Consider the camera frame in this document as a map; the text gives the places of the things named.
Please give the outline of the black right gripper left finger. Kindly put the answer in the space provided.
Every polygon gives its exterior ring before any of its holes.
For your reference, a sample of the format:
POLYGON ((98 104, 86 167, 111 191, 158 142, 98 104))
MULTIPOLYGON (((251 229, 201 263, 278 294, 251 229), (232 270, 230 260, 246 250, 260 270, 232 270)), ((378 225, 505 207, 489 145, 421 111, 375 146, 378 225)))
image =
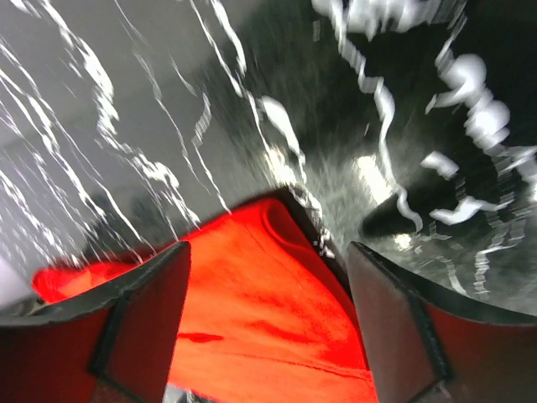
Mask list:
POLYGON ((190 245, 28 317, 1 319, 3 402, 160 402, 190 245))

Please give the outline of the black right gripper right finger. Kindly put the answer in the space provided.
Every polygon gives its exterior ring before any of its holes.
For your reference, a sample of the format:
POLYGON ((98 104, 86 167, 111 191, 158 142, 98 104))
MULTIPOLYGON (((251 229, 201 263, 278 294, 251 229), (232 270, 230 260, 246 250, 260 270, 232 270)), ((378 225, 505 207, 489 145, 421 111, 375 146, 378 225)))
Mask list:
POLYGON ((347 273, 381 402, 534 402, 536 318, 473 300, 362 243, 347 273))

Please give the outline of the red t shirt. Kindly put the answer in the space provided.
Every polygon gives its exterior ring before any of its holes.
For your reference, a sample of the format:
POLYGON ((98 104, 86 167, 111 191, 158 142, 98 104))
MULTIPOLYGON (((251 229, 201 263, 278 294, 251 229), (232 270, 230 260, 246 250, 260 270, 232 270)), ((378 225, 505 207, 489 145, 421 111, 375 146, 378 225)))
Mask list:
POLYGON ((169 382, 220 402, 374 402, 351 298, 284 204, 186 237, 191 272, 169 382))

